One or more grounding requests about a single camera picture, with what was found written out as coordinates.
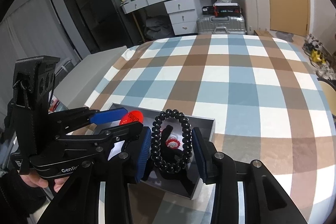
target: metal screw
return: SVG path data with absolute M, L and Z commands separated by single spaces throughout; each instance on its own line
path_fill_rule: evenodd
M 255 166 L 256 168 L 261 167 L 263 164 L 259 161 L 259 160 L 254 160 L 252 162 L 253 166 Z
M 215 158 L 217 158 L 217 159 L 222 159 L 222 158 L 224 158 L 224 153 L 222 153 L 222 152 L 216 152 L 215 153 Z
M 121 153 L 119 153 L 119 158 L 126 159 L 127 157 L 128 157 L 128 153 L 127 152 L 121 152 Z
M 82 166 L 83 166 L 84 168 L 87 168 L 87 167 L 89 167 L 90 165 L 91 165 L 91 162 L 88 161 L 88 160 L 85 160 L 85 161 L 82 162 Z

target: black spiral hair tie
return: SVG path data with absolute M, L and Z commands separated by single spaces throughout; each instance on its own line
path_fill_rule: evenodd
M 182 142 L 183 142 L 183 155 L 182 158 L 175 164 L 170 164 L 165 162 L 160 153 L 161 145 L 161 125 L 166 118 L 175 118 L 181 123 L 182 126 Z M 158 116 L 155 117 L 152 127 L 152 143 L 151 143 L 151 159 L 154 161 L 154 165 L 158 167 L 161 171 L 166 171 L 169 174 L 178 173 L 181 169 L 185 169 L 187 164 L 190 163 L 190 158 L 192 154 L 192 142 L 191 142 L 191 129 L 188 117 L 185 117 L 183 112 L 179 112 L 177 109 L 160 112 Z

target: wooden table leg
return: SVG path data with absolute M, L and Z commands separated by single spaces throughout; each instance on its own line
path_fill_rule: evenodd
M 145 37 L 143 36 L 143 33 L 142 33 L 141 29 L 140 29 L 140 26 L 139 26 L 138 20 L 137 20 L 137 18 L 135 17 L 135 15 L 134 15 L 134 12 L 132 12 L 131 14 L 132 14 L 132 16 L 133 16 L 133 19 L 134 19 L 134 21 L 135 21 L 135 24 L 136 24 L 136 26 L 137 26 L 137 28 L 138 28 L 139 32 L 140 32 L 140 35 L 141 35 L 142 41 L 145 43 L 145 42 L 146 42 L 146 40 L 145 40 Z

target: black sleeve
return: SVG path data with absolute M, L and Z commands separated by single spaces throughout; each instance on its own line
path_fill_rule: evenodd
M 29 214 L 45 201 L 43 190 L 26 185 L 16 170 L 0 178 L 0 218 L 6 219 L 6 224 L 26 224 Z

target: checkered tablecloth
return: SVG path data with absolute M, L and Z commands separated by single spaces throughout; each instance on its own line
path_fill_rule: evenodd
M 329 215 L 335 126 L 316 76 L 293 44 L 248 35 L 147 42 L 122 55 L 85 105 L 107 110 L 112 103 L 215 118 L 217 150 L 234 160 L 261 159 L 309 223 Z M 213 185 L 192 201 L 132 185 L 134 223 L 208 224 L 213 195 Z

